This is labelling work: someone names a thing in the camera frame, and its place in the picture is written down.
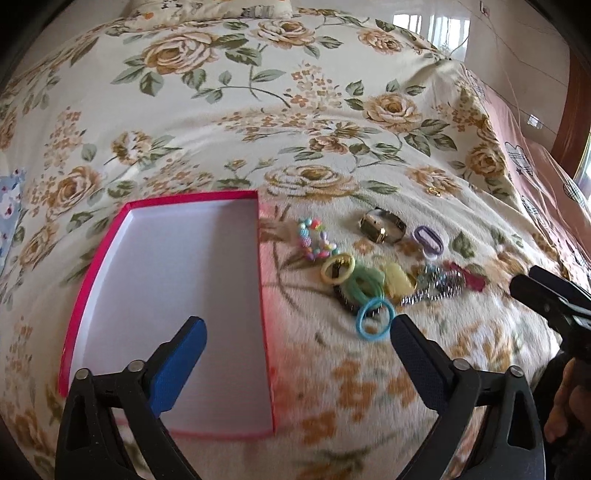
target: blue gripper pad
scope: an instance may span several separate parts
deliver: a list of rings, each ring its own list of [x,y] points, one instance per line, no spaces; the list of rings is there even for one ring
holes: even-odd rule
[[[412,323],[412,320],[406,315],[394,319],[390,328],[392,345],[425,406],[441,415],[447,408],[447,382],[415,335],[420,335],[425,342],[427,339],[414,324],[410,326],[407,323]]]
[[[207,343],[207,329],[202,319],[197,319],[164,361],[162,368],[150,383],[149,405],[156,418],[163,411],[174,407],[189,375],[197,364]]]

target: colorful beads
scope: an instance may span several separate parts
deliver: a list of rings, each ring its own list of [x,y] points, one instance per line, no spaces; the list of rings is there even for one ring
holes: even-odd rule
[[[315,261],[318,258],[326,259],[332,255],[340,253],[336,243],[329,242],[328,234],[324,229],[324,225],[320,219],[305,218],[300,220],[298,227],[300,228],[300,246],[304,248],[304,256],[310,260]],[[318,232],[318,244],[312,248],[312,238],[310,231]]]

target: blue hair tie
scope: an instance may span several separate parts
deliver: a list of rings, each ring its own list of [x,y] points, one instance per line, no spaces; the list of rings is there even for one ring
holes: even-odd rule
[[[386,328],[383,331],[376,333],[375,335],[372,335],[370,333],[367,333],[363,329],[363,320],[364,320],[365,314],[368,310],[379,307],[380,305],[384,305],[388,309],[388,314],[389,314],[388,325],[386,326]],[[386,298],[376,297],[374,299],[371,299],[365,305],[363,305],[363,307],[359,310],[359,313],[357,314],[357,322],[356,322],[355,328],[357,328],[357,333],[359,334],[359,336],[361,338],[363,338],[369,342],[379,342],[380,340],[383,340],[384,338],[386,338],[388,336],[390,328],[392,328],[392,323],[394,321],[395,316],[396,316],[396,310],[394,309],[394,307],[390,303],[390,301]]]

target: purple hair tie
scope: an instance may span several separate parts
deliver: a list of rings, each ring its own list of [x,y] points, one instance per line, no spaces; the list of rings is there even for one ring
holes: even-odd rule
[[[423,247],[423,255],[429,261],[434,261],[443,254],[443,241],[432,228],[426,225],[418,226],[413,232],[413,238]]]

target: person's hand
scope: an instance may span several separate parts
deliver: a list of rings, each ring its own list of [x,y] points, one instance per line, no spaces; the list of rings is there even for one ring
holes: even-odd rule
[[[563,437],[569,430],[569,416],[573,415],[585,430],[591,432],[591,392],[580,385],[573,385],[573,358],[564,367],[562,383],[554,396],[554,407],[544,426],[544,435],[549,443]]]

